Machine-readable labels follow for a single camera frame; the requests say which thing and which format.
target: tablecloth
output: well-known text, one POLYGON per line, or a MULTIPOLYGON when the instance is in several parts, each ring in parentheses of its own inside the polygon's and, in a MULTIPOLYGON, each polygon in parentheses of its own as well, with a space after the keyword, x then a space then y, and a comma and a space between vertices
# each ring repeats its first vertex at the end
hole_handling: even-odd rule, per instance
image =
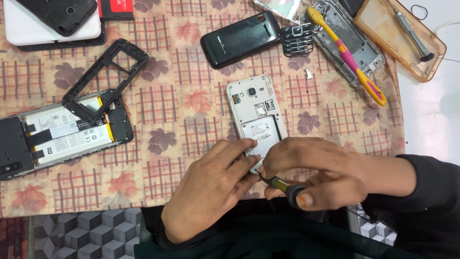
MULTIPOLYGON (((106 23, 104 46, 30 53, 6 41, 0 5, 0 118, 59 102, 118 38, 150 56, 122 94, 134 140, 0 182, 0 218, 165 204, 193 161, 217 140, 237 138, 224 94, 227 84, 261 74, 274 83, 289 136, 323 137, 369 155, 404 152, 403 114, 390 56, 371 78, 388 100, 380 107, 362 87, 349 86, 318 49, 289 59, 279 45, 213 70, 200 37, 261 12, 251 0, 133 0, 133 5, 135 21, 106 23), (305 68, 313 79, 306 79, 305 68)), ((132 65, 122 54, 116 62, 132 65)), ((116 69, 103 69, 88 92, 115 88, 122 78, 116 69)), ((282 177, 302 181, 314 173, 293 170, 282 177)), ((243 198, 263 198, 263 189, 259 182, 243 198)))

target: hand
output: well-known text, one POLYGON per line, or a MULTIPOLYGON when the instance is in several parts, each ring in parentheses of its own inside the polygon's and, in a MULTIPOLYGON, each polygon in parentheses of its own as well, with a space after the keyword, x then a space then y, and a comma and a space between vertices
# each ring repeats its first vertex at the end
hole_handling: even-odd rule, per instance
POLYGON ((169 241, 179 244, 204 231, 233 208, 257 181, 248 174, 260 156, 242 152, 257 146, 252 139, 219 140, 193 162, 161 214, 169 241))
MULTIPOLYGON (((320 170, 304 183, 310 188, 297 198, 305 210, 353 205, 370 193, 404 197, 416 186, 415 170, 407 160, 346 152, 322 138, 283 139, 268 151, 259 170, 269 179, 294 168, 320 170)), ((268 198, 279 195, 274 189, 265 190, 268 198)))

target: phone keypad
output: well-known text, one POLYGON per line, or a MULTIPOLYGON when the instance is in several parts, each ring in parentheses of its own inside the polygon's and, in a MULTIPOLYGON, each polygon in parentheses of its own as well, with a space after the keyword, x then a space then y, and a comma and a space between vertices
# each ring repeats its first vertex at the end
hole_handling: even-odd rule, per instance
POLYGON ((283 27, 283 52, 286 57, 308 55, 313 51, 311 24, 283 27))

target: yellow toothbrush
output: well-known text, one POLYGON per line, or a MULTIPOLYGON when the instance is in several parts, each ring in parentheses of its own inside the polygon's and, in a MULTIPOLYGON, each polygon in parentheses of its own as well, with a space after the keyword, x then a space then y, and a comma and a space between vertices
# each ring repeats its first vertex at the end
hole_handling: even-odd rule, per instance
POLYGON ((337 37, 337 35, 329 28, 329 26, 324 22, 324 18, 322 17, 321 13, 316 10, 315 8, 309 6, 307 7, 307 14, 312 20, 312 22, 322 26, 325 31, 331 36, 331 38, 335 41, 335 45, 339 49, 340 57, 343 61, 348 65, 348 67, 355 73, 358 77, 359 81, 361 81, 362 85, 366 89, 366 91, 372 96, 372 98, 380 105, 386 105, 386 98, 383 93, 379 90, 378 87, 375 86, 374 83, 370 81, 370 79, 359 69, 358 65, 353 58, 353 55, 347 49, 347 47, 343 44, 342 40, 337 37))

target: table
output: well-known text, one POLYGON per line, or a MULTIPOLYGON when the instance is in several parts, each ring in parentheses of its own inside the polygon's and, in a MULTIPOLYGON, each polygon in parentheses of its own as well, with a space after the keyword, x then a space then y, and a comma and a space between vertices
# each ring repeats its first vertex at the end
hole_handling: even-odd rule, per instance
MULTIPOLYGON (((22 53, 0 32, 7 50, 0 53, 0 118, 59 102, 115 39, 124 37, 150 56, 123 92, 134 140, 0 182, 0 218, 165 204, 193 161, 218 139, 236 139, 226 85, 262 73, 274 82, 289 136, 319 136, 369 155, 404 153, 396 65, 389 56, 372 77, 387 96, 382 108, 362 88, 350 87, 317 49, 288 59, 277 46, 211 69, 200 37, 261 12, 251 0, 135 0, 134 7, 135 22, 108 22, 108 42, 99 47, 22 53), (313 79, 306 80, 307 67, 313 79)), ((119 55, 116 62, 128 60, 119 55)), ((120 79, 117 70, 102 70, 90 92, 113 88, 120 79)), ((282 177, 302 181, 313 173, 294 170, 282 177)), ((259 182, 243 198, 262 198, 263 189, 259 182)))
MULTIPOLYGON (((441 5, 429 0, 400 2, 408 9, 414 4, 426 7, 428 17, 423 23, 431 31, 459 20, 458 1, 443 1, 441 5)), ((414 12, 423 17, 423 12, 416 7, 414 12)), ((446 59, 460 60, 460 49, 457 47, 460 42, 459 28, 460 24, 451 25, 438 35, 447 46, 446 59)), ((407 153, 434 156, 460 165, 459 69, 459 62, 443 60, 433 79, 420 83, 398 65, 407 153)))

